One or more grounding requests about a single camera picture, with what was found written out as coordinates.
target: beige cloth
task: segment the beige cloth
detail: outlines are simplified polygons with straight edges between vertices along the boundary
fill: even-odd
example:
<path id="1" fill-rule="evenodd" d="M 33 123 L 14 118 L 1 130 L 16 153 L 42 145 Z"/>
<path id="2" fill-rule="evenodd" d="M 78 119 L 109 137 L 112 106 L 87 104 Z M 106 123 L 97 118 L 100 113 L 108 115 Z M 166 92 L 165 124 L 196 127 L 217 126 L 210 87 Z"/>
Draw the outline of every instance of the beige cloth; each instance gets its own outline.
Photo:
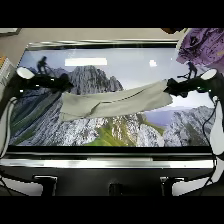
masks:
<path id="1" fill-rule="evenodd" d="M 88 95 L 63 93 L 60 119 L 114 117 L 164 107 L 172 103 L 172 97 L 163 92 L 166 84 L 164 80 L 130 90 Z"/>

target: screen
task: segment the screen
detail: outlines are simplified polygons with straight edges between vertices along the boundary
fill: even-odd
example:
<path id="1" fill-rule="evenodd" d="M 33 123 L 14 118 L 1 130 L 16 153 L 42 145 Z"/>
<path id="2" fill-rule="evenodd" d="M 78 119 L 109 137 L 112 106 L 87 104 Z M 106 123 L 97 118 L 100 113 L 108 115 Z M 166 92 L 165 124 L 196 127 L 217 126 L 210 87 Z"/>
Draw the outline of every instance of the screen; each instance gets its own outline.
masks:
<path id="1" fill-rule="evenodd" d="M 177 76 L 189 73 L 189 68 L 176 62 L 175 54 L 174 48 L 26 51 L 19 66 L 56 78 L 67 74 L 75 86 L 71 93 L 84 95 L 128 90 L 169 78 L 184 81 Z M 38 67 L 43 57 L 45 71 Z M 172 104 L 152 111 L 61 122 L 61 92 L 38 87 L 23 95 L 13 111 L 10 145 L 204 146 L 202 124 L 214 108 L 208 93 L 194 91 L 187 98 L 172 96 Z M 214 118 L 206 125 L 208 136 L 213 123 Z"/>

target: cloudy sky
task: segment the cloudy sky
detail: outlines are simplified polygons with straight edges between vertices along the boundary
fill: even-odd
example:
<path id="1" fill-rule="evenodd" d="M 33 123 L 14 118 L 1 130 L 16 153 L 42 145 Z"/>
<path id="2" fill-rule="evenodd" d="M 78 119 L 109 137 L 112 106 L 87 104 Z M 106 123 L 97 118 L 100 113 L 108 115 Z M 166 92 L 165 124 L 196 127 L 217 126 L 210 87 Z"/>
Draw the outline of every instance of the cloudy sky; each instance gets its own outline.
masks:
<path id="1" fill-rule="evenodd" d="M 69 72 L 74 66 L 65 66 L 67 58 L 106 58 L 107 65 L 96 66 L 107 74 L 107 77 L 115 76 L 124 89 L 132 89 L 139 86 L 154 83 L 163 79 L 177 78 L 178 75 L 188 73 L 188 66 L 175 60 L 173 48 L 112 48 L 112 49 L 70 49 L 70 50 L 43 50 L 26 52 L 20 66 L 36 68 L 37 61 L 43 56 L 47 57 L 47 63 L 51 68 L 63 68 Z M 170 106 L 213 107 L 208 94 L 190 92 L 187 98 L 173 97 Z"/>

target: folded fabric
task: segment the folded fabric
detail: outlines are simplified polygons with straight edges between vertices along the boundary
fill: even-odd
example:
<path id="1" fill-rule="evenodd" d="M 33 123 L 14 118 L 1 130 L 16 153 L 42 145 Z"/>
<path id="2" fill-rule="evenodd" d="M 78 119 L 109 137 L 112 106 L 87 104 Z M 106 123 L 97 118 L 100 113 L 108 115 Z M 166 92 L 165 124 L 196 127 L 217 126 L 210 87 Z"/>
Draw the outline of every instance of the folded fabric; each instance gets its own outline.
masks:
<path id="1" fill-rule="evenodd" d="M 181 42 L 177 61 L 224 71 L 224 28 L 192 28 Z"/>
<path id="2" fill-rule="evenodd" d="M 167 81 L 164 80 L 118 92 L 88 95 L 63 93 L 60 119 L 70 121 L 81 118 L 114 117 L 164 107 L 172 103 L 172 97 L 163 92 L 166 88 Z"/>

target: beige wall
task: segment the beige wall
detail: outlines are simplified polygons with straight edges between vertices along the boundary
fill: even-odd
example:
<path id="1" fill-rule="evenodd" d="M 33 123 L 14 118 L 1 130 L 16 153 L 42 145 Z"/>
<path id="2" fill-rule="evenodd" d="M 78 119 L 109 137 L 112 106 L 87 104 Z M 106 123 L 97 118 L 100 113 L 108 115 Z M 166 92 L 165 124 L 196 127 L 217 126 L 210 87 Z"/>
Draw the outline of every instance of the beige wall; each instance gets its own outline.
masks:
<path id="1" fill-rule="evenodd" d="M 0 52 L 16 65 L 28 43 L 55 40 L 179 39 L 160 28 L 23 28 L 18 35 L 0 37 Z"/>

